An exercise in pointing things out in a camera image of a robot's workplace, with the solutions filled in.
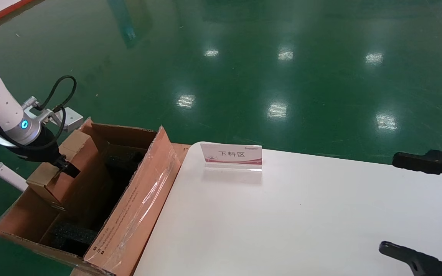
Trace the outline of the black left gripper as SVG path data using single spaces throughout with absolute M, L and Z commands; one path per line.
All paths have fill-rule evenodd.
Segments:
M 72 178 L 76 178 L 80 173 L 80 170 L 60 153 L 56 137 L 48 128 L 41 128 L 39 136 L 26 148 L 9 146 L 8 150 L 26 161 L 52 164 Z

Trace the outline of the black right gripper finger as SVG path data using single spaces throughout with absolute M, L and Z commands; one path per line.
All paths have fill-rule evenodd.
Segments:
M 392 165 L 409 171 L 440 175 L 442 174 L 442 151 L 429 150 L 424 155 L 398 152 L 393 156 Z
M 442 261 L 416 250 L 382 241 L 379 252 L 390 258 L 406 263 L 414 276 L 442 276 Z

